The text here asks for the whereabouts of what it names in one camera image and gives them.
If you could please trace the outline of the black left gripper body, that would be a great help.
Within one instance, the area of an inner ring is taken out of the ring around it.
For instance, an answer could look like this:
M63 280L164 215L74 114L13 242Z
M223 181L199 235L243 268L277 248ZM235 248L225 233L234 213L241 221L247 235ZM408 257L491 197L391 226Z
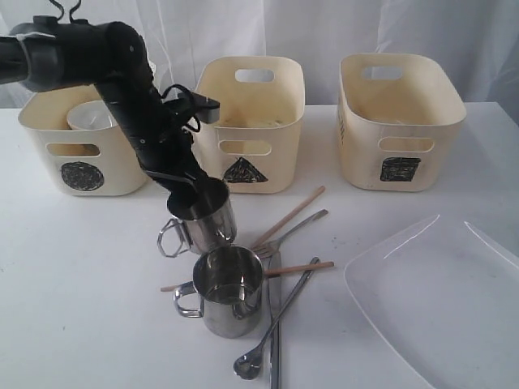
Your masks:
M170 193L192 189L184 174L202 170L192 151L192 131L198 129L190 121L144 121L137 125L140 167Z

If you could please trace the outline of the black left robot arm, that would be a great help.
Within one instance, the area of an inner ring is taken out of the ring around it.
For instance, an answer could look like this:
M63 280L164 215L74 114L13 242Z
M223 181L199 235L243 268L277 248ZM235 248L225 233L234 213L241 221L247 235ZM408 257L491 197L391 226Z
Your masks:
M31 92L93 85L132 146L141 169L169 191L168 208L201 216L210 182L199 166L193 133L218 102L175 84L179 97L158 92L142 36L123 22L61 24L38 15L1 39L1 82Z

